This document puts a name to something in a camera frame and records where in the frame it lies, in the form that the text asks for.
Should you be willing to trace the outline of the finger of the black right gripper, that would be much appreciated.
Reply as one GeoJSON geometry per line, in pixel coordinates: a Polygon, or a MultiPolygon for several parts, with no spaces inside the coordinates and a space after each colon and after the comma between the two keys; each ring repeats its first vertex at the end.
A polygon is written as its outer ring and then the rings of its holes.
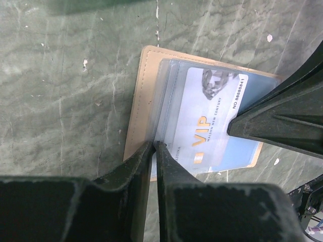
{"type": "Polygon", "coordinates": [[[228,135],[322,158],[322,45],[294,74],[230,121],[228,135]]]}

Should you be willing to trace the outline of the tan card holder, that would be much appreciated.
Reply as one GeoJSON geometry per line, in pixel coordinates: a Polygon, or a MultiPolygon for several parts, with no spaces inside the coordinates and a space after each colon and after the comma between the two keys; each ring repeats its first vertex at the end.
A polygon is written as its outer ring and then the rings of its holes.
{"type": "MultiPolygon", "coordinates": [[[[165,143],[166,129],[173,123],[170,112],[174,105],[174,97],[183,92],[181,86],[190,67],[224,69],[247,74],[249,80],[237,114],[245,111],[281,82],[278,76],[270,73],[156,46],[146,46],[140,56],[126,137],[125,159],[146,141],[165,143]]],[[[219,165],[211,166],[206,171],[190,173],[197,175],[253,167],[257,163],[261,148],[261,142],[229,136],[219,165]]]]}

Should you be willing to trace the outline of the silver VIP credit card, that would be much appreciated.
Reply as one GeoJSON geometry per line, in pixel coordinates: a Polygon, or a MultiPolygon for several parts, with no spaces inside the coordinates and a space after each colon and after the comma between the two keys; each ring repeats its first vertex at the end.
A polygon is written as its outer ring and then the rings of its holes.
{"type": "Polygon", "coordinates": [[[190,67],[170,112],[165,143],[171,156],[191,173],[222,161],[229,121],[236,117],[249,80],[247,74],[190,67]]]}

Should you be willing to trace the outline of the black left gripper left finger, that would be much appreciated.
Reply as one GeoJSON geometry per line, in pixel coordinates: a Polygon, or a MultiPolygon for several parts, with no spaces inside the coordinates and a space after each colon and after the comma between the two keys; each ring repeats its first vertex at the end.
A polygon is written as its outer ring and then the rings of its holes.
{"type": "Polygon", "coordinates": [[[1,241],[143,241],[154,147],[107,174],[2,176],[1,241]]]}

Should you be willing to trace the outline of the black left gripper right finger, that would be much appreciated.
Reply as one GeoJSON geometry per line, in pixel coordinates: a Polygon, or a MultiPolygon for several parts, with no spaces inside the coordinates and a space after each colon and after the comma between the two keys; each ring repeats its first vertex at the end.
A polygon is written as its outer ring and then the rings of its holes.
{"type": "Polygon", "coordinates": [[[161,241],[304,241],[276,185],[203,183],[155,144],[161,241]]]}

